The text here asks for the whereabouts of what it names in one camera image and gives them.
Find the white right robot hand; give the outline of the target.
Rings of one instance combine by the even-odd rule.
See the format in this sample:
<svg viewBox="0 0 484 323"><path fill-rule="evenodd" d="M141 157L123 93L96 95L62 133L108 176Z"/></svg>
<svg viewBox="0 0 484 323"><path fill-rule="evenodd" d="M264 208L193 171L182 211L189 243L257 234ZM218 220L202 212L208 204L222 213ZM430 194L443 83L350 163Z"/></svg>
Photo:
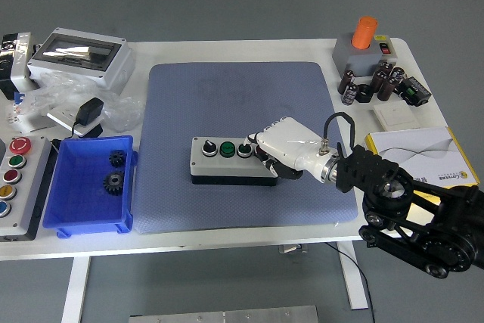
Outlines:
<svg viewBox="0 0 484 323"><path fill-rule="evenodd" d="M283 117L264 131L248 135L256 157L274 176L299 179L309 172L321 183L335 182L339 154L323 138L292 117Z"/></svg>

